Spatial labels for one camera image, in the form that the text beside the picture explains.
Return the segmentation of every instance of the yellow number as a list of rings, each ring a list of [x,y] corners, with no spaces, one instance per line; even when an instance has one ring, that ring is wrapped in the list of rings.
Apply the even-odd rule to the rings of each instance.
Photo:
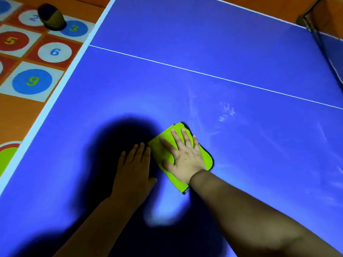
[[[15,37],[9,37],[9,38],[7,38],[7,41],[5,41],[4,43],[5,44],[8,44],[8,45],[12,45],[12,44],[15,44],[15,40],[17,40],[17,38],[15,38]]]
[[[76,25],[72,25],[73,29],[69,29],[70,31],[76,31],[79,27]]]
[[[34,85],[36,85],[38,82],[39,82],[39,77],[30,77],[30,79],[28,80],[30,83],[27,83],[26,82],[26,84],[28,85],[28,86],[34,86]]]

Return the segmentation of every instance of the person's right hand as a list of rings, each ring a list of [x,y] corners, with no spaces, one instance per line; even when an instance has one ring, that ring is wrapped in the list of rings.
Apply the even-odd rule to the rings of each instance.
[[[176,133],[174,129],[171,130],[171,134],[179,149],[176,149],[172,144],[170,144],[165,138],[160,137],[161,144],[171,153],[174,157],[174,164],[169,161],[163,161],[163,167],[172,173],[179,181],[189,184],[191,177],[200,170],[205,169],[205,163],[201,156],[200,146],[197,138],[193,135],[192,143],[185,131],[181,129],[181,133],[185,143]]]

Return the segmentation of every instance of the hand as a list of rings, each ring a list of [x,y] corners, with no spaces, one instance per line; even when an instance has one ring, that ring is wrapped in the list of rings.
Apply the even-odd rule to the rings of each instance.
[[[183,143],[174,129],[171,130],[171,134],[179,149],[176,149],[165,138],[160,137],[161,144],[171,153],[171,155],[173,155],[175,161],[173,165],[165,160],[162,165],[179,181],[189,184],[191,177],[195,173],[205,169],[205,163],[201,156],[199,142],[195,135],[193,135],[194,146],[192,147],[192,143],[185,129],[181,129],[181,133],[185,143]]]
[[[157,182],[156,178],[149,178],[150,152],[144,143],[135,144],[125,160],[122,152],[114,179],[111,199],[120,202],[123,207],[135,211],[145,201]]]

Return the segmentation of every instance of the black and yellow ball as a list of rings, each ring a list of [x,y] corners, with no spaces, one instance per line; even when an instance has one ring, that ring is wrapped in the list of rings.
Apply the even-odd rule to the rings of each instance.
[[[60,31],[66,27],[66,21],[62,13],[55,6],[45,3],[37,11],[42,23],[49,30]]]

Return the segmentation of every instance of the forearm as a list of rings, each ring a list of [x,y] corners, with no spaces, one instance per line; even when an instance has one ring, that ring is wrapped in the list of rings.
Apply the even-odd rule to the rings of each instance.
[[[133,213],[118,201],[104,200],[54,257],[107,257]]]
[[[305,228],[293,219],[208,171],[196,173],[190,186],[199,194],[235,251],[241,247],[274,250],[296,240]]]

